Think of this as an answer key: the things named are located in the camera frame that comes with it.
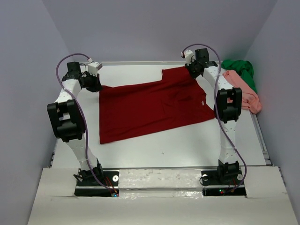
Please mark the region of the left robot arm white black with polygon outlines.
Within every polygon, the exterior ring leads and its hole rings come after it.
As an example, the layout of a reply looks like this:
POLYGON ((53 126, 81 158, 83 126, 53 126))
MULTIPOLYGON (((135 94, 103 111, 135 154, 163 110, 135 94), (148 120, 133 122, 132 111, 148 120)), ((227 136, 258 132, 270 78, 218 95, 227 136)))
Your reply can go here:
POLYGON ((62 89, 58 98, 47 105, 47 112, 54 135, 69 146, 80 164, 80 171, 75 175, 77 181, 102 185, 103 168, 88 146, 87 122, 77 102, 82 89, 101 91, 98 72, 102 64, 89 60, 86 66, 86 71, 82 71, 79 62, 67 64, 67 73, 58 79, 62 89))

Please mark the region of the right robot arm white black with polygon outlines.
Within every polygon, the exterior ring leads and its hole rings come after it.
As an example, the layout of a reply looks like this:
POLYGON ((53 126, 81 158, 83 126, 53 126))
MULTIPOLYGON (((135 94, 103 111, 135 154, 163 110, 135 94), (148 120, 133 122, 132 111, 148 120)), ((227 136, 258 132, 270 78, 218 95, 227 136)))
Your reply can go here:
POLYGON ((202 76, 214 89, 214 114, 220 127, 220 155, 216 170, 202 171, 200 183, 203 186, 236 185, 241 175, 237 150, 236 124, 242 110, 242 90, 233 87, 222 75, 221 66, 209 59, 208 49, 181 53, 185 68, 192 78, 202 76))

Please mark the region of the dark red t shirt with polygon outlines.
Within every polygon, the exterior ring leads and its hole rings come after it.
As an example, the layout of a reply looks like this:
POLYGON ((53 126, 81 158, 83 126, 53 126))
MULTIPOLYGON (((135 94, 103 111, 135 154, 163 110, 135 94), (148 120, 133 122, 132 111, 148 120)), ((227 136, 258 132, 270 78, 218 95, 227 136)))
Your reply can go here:
POLYGON ((101 144, 213 119, 206 93, 185 67, 162 70, 160 81, 104 86, 99 94, 101 144))

